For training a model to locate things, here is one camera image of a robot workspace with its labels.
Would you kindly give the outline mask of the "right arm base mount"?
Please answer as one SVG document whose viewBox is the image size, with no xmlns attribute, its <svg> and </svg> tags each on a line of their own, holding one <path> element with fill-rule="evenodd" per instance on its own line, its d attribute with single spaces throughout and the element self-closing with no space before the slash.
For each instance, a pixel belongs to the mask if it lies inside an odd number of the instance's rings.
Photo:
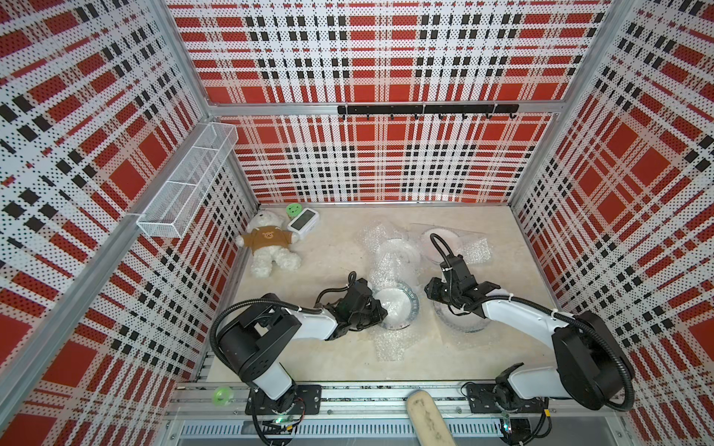
<svg viewBox="0 0 714 446">
<path fill-rule="evenodd" d="M 550 400 L 524 400 L 506 384 L 466 382 L 459 390 L 472 414 L 500 414 L 498 430 L 506 445 L 530 445 L 552 432 Z"/>
</svg>

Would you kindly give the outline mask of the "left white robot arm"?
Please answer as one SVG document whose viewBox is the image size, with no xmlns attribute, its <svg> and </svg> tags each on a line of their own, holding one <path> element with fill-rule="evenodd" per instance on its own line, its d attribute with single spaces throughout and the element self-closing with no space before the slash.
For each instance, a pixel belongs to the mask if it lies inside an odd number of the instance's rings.
<svg viewBox="0 0 714 446">
<path fill-rule="evenodd" d="M 209 330 L 209 345 L 224 366 L 283 413 L 298 398 L 298 385 L 279 362 L 291 341 L 334 341 L 380 325 L 387 316 L 368 281 L 353 271 L 346 285 L 323 290 L 311 307 L 272 293 L 228 306 Z"/>
</svg>

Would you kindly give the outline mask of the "white embossed plate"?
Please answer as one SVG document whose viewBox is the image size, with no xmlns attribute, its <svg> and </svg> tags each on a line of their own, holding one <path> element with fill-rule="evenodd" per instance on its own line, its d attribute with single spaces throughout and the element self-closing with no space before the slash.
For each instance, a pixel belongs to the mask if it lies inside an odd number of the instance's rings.
<svg viewBox="0 0 714 446">
<path fill-rule="evenodd" d="M 388 239 L 377 248 L 376 264 L 382 269 L 403 267 L 411 260 L 411 245 L 407 240 Z"/>
</svg>

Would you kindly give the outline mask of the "green rimmed plate right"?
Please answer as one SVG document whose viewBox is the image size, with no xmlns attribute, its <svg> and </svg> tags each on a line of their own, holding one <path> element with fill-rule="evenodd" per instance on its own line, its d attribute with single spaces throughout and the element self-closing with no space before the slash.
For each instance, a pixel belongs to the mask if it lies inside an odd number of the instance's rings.
<svg viewBox="0 0 714 446">
<path fill-rule="evenodd" d="M 485 329 L 490 323 L 489 320 L 483 319 L 476 314 L 459 310 L 443 303 L 434 302 L 433 308 L 442 323 L 459 332 L 477 333 Z"/>
</svg>

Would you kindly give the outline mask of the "beige teddy bear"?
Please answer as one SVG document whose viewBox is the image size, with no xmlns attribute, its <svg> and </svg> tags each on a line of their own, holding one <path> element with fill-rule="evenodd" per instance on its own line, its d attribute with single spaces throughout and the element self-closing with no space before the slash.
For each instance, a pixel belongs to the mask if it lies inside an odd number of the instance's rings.
<svg viewBox="0 0 714 446">
<path fill-rule="evenodd" d="M 283 271 L 297 271 L 301 267 L 301 257 L 291 250 L 298 241 L 295 232 L 284 228 L 281 216 L 260 210 L 249 221 L 238 245 L 252 254 L 251 275 L 264 279 L 271 276 L 274 267 Z"/>
</svg>

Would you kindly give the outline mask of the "green rimmed plate front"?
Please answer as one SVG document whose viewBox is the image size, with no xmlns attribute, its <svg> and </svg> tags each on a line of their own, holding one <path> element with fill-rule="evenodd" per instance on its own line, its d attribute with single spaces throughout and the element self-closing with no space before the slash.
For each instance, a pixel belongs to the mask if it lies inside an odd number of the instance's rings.
<svg viewBox="0 0 714 446">
<path fill-rule="evenodd" d="M 418 297 L 408 285 L 396 284 L 396 286 L 382 288 L 374 294 L 374 297 L 387 311 L 387 316 L 381 323 L 384 329 L 398 331 L 416 321 L 420 304 Z"/>
</svg>

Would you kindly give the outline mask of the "white green small device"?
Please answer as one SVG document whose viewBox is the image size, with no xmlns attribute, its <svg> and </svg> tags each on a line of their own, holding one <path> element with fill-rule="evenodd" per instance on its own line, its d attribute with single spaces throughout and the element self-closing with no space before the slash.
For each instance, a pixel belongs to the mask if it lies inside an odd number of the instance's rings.
<svg viewBox="0 0 714 446">
<path fill-rule="evenodd" d="M 303 208 L 288 224 L 288 230 L 295 232 L 300 238 L 312 232 L 320 221 L 320 215 L 312 208 Z"/>
</svg>

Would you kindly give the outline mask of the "pink plate in wrap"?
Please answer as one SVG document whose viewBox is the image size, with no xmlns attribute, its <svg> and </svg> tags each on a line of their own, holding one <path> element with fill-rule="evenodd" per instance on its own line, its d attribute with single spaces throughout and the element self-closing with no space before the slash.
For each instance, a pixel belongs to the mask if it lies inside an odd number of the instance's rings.
<svg viewBox="0 0 714 446">
<path fill-rule="evenodd" d="M 456 232 L 444 228 L 433 228 L 425 230 L 425 232 L 421 234 L 421 245 L 423 254 L 427 256 L 427 258 L 429 258 L 430 260 L 440 261 L 442 259 L 438 249 L 431 241 L 431 236 L 433 234 L 436 234 L 441 239 L 443 239 L 455 255 L 462 253 L 463 241 Z"/>
</svg>

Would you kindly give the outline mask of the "black hook rail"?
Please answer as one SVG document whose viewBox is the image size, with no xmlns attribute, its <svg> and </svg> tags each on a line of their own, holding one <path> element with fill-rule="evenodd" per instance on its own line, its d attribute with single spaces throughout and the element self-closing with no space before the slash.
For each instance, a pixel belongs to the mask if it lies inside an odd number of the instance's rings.
<svg viewBox="0 0 714 446">
<path fill-rule="evenodd" d="M 439 116 L 447 114 L 456 115 L 483 115 L 490 117 L 494 114 L 505 114 L 513 117 L 520 109 L 519 104 L 455 104 L 448 103 L 446 105 L 438 104 L 407 104 L 407 105 L 340 105 L 337 107 L 338 115 L 341 117 L 347 116 L 363 116 L 371 117 L 377 115 L 387 115 L 394 117 L 396 115 L 413 115 L 419 117 L 426 114 L 436 114 Z"/>
</svg>

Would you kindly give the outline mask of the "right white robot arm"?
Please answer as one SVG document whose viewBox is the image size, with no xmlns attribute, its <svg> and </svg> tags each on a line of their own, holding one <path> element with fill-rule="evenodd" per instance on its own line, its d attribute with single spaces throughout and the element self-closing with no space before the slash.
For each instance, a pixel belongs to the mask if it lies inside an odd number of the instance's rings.
<svg viewBox="0 0 714 446">
<path fill-rule="evenodd" d="M 441 270 L 425 287 L 429 300 L 455 308 L 459 317 L 503 323 L 554 353 L 553 366 L 517 363 L 496 378 L 493 393 L 502 410 L 517 412 L 536 399 L 572 400 L 593 411 L 633 408 L 634 369 L 597 314 L 550 310 L 492 282 L 477 282 L 461 256 L 447 256 Z"/>
</svg>

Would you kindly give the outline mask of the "clear wall shelf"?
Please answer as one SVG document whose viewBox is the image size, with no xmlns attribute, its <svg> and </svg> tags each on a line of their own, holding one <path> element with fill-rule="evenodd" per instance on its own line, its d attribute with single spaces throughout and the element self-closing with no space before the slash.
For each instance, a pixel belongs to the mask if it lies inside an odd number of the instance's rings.
<svg viewBox="0 0 714 446">
<path fill-rule="evenodd" d="M 139 216 L 143 235 L 180 239 L 187 233 L 236 141 L 235 128 L 227 124 L 200 124 L 191 132 Z"/>
</svg>

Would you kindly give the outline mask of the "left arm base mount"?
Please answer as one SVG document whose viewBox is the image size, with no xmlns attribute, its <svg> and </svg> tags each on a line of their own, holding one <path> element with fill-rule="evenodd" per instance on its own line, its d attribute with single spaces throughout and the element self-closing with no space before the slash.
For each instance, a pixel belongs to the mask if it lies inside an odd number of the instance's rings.
<svg viewBox="0 0 714 446">
<path fill-rule="evenodd" d="M 262 436 L 287 437 L 297 432 L 306 416 L 319 414 L 323 387 L 297 384 L 277 400 L 271 400 L 263 390 L 251 390 L 245 414 L 256 421 Z"/>
</svg>

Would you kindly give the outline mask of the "green rimmed plate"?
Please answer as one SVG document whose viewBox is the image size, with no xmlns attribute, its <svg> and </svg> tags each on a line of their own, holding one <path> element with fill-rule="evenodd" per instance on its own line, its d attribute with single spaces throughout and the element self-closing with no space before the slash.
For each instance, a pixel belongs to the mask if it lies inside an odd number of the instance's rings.
<svg viewBox="0 0 714 446">
<path fill-rule="evenodd" d="M 434 302 L 433 308 L 442 323 L 459 332 L 477 333 L 485 329 L 490 323 L 489 320 L 483 319 L 476 314 L 459 310 L 443 303 Z"/>
<path fill-rule="evenodd" d="M 382 288 L 374 294 L 374 297 L 387 311 L 387 316 L 381 323 L 384 329 L 398 331 L 416 321 L 420 304 L 418 297 L 408 285 L 396 284 L 396 286 Z"/>
</svg>

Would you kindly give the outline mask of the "bubble wrap sheet front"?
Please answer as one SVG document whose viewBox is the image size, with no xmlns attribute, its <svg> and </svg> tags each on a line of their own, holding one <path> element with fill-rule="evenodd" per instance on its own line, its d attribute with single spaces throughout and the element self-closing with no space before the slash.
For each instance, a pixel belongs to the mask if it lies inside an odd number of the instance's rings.
<svg viewBox="0 0 714 446">
<path fill-rule="evenodd" d="M 412 260 L 409 265 L 403 267 L 382 269 L 376 264 L 377 248 L 384 241 L 392 238 L 401 238 L 409 242 Z M 367 280 L 373 290 L 373 295 L 382 288 L 405 284 L 413 290 L 420 304 L 418 285 L 421 270 L 421 253 L 408 232 L 389 221 L 378 221 L 361 232 L 360 242 L 366 251 Z M 405 351 L 418 342 L 419 312 L 416 321 L 405 329 L 390 331 L 384 329 L 381 324 L 377 326 L 377 331 L 373 334 L 372 339 L 377 359 L 380 362 L 399 362 L 403 360 Z"/>
</svg>

